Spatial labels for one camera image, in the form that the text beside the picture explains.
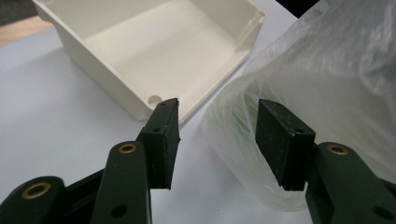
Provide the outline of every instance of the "brass insert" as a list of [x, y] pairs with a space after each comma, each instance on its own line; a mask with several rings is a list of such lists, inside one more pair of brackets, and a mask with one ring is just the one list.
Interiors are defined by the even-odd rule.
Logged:
[[122, 154], [132, 153], [135, 150], [136, 150], [135, 144], [127, 144], [127, 145], [123, 145], [122, 147], [119, 148], [119, 152]]
[[330, 152], [340, 156], [347, 155], [347, 149], [342, 146], [329, 146], [328, 149]]
[[40, 182], [27, 188], [23, 192], [22, 198], [26, 200], [32, 200], [44, 195], [49, 190], [50, 190], [50, 183]]

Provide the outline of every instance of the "white table surface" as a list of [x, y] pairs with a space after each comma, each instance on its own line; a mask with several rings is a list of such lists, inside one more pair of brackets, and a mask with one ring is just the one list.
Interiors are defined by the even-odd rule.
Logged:
[[[296, 19], [275, 0], [251, 2], [267, 15], [254, 55]], [[151, 191], [153, 223], [312, 223], [307, 209], [279, 212], [244, 189], [201, 133], [210, 102], [180, 129], [172, 190]], [[54, 29], [3, 46], [0, 201], [38, 176], [59, 176], [68, 186], [104, 168], [108, 151], [135, 140], [144, 124], [68, 58]]]

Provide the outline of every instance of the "clear plastic bag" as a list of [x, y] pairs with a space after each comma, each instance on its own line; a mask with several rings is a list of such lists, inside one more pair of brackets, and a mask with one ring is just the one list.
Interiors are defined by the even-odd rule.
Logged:
[[255, 143], [258, 101], [285, 105], [316, 142], [355, 149], [396, 182], [396, 2], [320, 1], [218, 95], [202, 127], [209, 144], [262, 203], [306, 207], [278, 186]]

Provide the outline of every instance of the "white surface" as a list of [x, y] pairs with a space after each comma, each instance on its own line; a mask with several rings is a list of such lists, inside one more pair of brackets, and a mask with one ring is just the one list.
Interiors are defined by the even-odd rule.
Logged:
[[[257, 53], [295, 18], [275, 1], [254, 2], [268, 16]], [[0, 106], [0, 201], [37, 176], [68, 186], [102, 169], [108, 151], [144, 126], [70, 61], [55, 30], [0, 48]], [[307, 210], [275, 211], [242, 187], [201, 133], [206, 106], [180, 130], [172, 190], [151, 191], [153, 222], [311, 223]]]
[[265, 17], [247, 0], [35, 3], [69, 56], [134, 118], [178, 98], [180, 123], [247, 57]]

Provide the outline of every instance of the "white plastic box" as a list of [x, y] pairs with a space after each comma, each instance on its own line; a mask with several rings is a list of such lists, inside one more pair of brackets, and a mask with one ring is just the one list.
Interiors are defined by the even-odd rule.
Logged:
[[264, 13], [247, 0], [34, 0], [69, 56], [136, 119], [178, 98], [179, 121], [240, 64]]

